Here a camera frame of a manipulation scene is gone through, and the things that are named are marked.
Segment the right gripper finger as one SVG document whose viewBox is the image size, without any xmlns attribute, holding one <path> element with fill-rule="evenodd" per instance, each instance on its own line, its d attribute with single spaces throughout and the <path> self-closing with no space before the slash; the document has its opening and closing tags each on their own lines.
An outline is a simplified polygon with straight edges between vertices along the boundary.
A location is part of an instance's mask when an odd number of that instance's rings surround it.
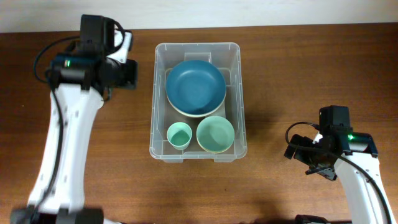
<svg viewBox="0 0 398 224">
<path fill-rule="evenodd" d="M 294 154 L 295 154 L 295 146 L 294 144 L 289 144 L 284 152 L 284 157 L 292 159 Z"/>
<path fill-rule="evenodd" d="M 328 166 L 326 166 L 326 167 L 316 167 L 316 168 L 313 168 L 313 169 L 306 170 L 305 174 L 306 175 L 310 175 L 310 174 L 314 174 L 314 173 L 319 173 L 319 172 L 323 172 L 324 170 L 327 170 L 327 169 L 329 169 Z"/>
</svg>

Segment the mint green small bowl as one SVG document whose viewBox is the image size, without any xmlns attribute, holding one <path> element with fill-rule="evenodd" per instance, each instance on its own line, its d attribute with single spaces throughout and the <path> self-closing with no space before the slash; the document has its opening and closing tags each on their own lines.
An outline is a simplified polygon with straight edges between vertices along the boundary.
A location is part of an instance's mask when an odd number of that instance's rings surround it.
<svg viewBox="0 0 398 224">
<path fill-rule="evenodd" d="M 226 149 L 234 143 L 234 128 L 224 117 L 209 116 L 197 126 L 196 137 L 202 149 Z"/>
</svg>

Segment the dark blue large bowl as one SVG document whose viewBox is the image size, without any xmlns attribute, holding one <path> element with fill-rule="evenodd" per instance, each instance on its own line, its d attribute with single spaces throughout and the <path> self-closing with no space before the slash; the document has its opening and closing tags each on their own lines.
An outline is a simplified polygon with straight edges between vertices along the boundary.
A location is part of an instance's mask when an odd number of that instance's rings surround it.
<svg viewBox="0 0 398 224">
<path fill-rule="evenodd" d="M 189 114 L 216 109 L 226 97 L 226 80 L 211 63 L 187 60 L 171 69 L 165 90 L 171 103 Z"/>
</svg>

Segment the cream large bowl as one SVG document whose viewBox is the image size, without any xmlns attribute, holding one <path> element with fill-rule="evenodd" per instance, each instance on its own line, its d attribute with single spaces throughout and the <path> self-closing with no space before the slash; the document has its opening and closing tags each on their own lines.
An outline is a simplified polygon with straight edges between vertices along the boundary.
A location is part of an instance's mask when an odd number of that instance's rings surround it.
<svg viewBox="0 0 398 224">
<path fill-rule="evenodd" d="M 221 116 L 221 117 L 226 117 L 226 107 L 225 107 L 225 100 L 214 110 L 204 113 L 204 114 L 189 114 L 186 112 L 181 111 L 178 109 L 176 106 L 174 106 L 171 101 L 168 99 L 168 102 L 170 103 L 171 107 L 179 112 L 180 114 L 187 116 L 189 118 L 204 118 L 204 117 L 209 117 L 209 116 Z"/>
</svg>

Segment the mint green plastic cup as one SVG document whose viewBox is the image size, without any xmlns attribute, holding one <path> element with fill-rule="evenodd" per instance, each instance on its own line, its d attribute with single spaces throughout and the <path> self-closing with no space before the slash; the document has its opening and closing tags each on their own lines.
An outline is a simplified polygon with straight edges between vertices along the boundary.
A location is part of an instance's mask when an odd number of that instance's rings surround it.
<svg viewBox="0 0 398 224">
<path fill-rule="evenodd" d="M 192 129 L 187 123 L 176 122 L 167 130 L 168 142 L 179 151 L 185 150 L 192 139 Z"/>
</svg>

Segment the yellow small bowl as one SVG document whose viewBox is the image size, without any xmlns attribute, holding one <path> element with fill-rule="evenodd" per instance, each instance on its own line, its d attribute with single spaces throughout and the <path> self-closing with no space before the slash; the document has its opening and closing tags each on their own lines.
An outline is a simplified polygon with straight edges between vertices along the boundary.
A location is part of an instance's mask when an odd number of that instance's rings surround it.
<svg viewBox="0 0 398 224">
<path fill-rule="evenodd" d="M 227 151 L 228 148 L 226 148 L 226 149 L 220 149 L 220 150 L 212 150 L 212 149 L 206 149 L 206 148 L 204 148 L 204 150 L 205 150 L 206 152 L 210 152 L 210 153 L 212 153 L 212 154 L 220 154 L 220 153 L 223 153 L 223 152 Z"/>
</svg>

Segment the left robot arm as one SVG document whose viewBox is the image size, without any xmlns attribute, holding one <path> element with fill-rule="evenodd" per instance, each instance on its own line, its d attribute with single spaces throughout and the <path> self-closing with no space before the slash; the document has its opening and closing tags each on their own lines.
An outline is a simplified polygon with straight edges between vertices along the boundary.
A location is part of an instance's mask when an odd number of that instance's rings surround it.
<svg viewBox="0 0 398 224">
<path fill-rule="evenodd" d="M 85 206 L 84 173 L 98 110 L 114 88 L 133 90 L 138 64 L 128 57 L 133 34 L 114 19 L 84 14 L 80 33 L 67 39 L 45 70 L 51 114 L 40 172 L 27 206 L 11 223 L 107 222 L 101 208 Z"/>
</svg>

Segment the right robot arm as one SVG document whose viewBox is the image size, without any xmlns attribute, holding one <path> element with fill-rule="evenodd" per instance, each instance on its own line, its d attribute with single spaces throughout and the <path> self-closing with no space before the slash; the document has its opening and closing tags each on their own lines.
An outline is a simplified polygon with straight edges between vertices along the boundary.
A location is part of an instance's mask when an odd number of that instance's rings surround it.
<svg viewBox="0 0 398 224">
<path fill-rule="evenodd" d="M 395 223 L 373 137 L 353 130 L 346 106 L 326 106 L 318 114 L 319 123 L 311 125 L 318 131 L 314 139 L 285 134 L 284 156 L 307 165 L 307 175 L 339 179 L 352 223 Z"/>
</svg>

